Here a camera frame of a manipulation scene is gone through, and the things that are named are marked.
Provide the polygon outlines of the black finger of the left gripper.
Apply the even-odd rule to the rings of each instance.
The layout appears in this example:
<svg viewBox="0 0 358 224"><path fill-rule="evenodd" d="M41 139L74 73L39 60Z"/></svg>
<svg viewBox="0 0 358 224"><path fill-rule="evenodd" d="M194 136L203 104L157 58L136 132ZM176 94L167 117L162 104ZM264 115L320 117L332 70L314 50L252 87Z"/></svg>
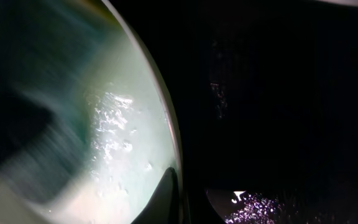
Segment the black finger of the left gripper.
<svg viewBox="0 0 358 224"><path fill-rule="evenodd" d="M38 137L52 120L52 113L33 102L0 95L0 165Z"/></svg>

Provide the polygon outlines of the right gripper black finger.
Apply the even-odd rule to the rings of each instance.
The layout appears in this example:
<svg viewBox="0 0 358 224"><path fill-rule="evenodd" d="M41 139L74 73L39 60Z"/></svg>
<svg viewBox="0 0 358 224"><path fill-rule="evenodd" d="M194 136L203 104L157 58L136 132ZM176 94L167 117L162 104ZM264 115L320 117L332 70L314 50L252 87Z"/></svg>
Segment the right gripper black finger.
<svg viewBox="0 0 358 224"><path fill-rule="evenodd" d="M179 205L177 173L169 167L146 207L131 224L179 224Z"/></svg>

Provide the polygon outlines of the mint green plate with stain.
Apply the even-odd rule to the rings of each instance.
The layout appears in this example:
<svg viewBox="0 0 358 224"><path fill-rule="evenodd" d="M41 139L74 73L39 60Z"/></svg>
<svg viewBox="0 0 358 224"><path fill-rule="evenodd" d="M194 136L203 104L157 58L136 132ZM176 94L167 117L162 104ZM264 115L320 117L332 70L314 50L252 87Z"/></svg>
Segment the mint green plate with stain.
<svg viewBox="0 0 358 224"><path fill-rule="evenodd" d="M0 223L132 223L164 172L174 168L181 193L175 112L151 55L124 18L105 71L88 95L92 108L89 158L84 170L47 204L18 196L0 165Z"/></svg>

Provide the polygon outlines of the yellow green sponge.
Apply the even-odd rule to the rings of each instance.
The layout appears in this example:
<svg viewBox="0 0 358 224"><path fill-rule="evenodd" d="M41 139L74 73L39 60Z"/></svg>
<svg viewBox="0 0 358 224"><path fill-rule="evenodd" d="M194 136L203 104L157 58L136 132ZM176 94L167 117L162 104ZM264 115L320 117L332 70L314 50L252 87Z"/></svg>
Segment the yellow green sponge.
<svg viewBox="0 0 358 224"><path fill-rule="evenodd" d="M1 170L24 200L50 203L84 170L88 95L118 28L102 1L0 1L0 96L16 149Z"/></svg>

